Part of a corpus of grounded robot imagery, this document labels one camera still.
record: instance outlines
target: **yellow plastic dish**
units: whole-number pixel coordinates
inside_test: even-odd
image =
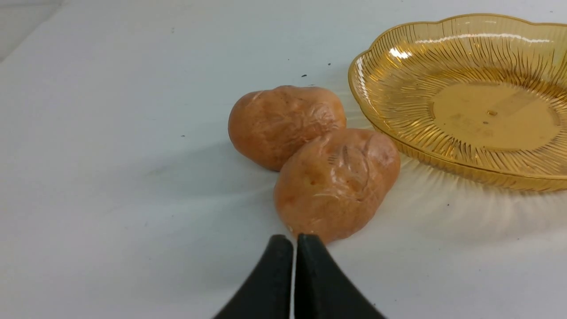
[[[567,188],[567,24],[402,24],[348,76],[364,115],[410,157],[500,187]]]

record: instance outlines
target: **white tabletop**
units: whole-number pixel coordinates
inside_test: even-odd
[[[567,22],[559,0],[68,1],[0,64],[0,317],[210,318],[287,234],[277,174],[229,142],[234,102],[314,84],[365,127],[351,60],[469,12]],[[329,251],[390,319],[564,318],[566,205],[405,158]]]

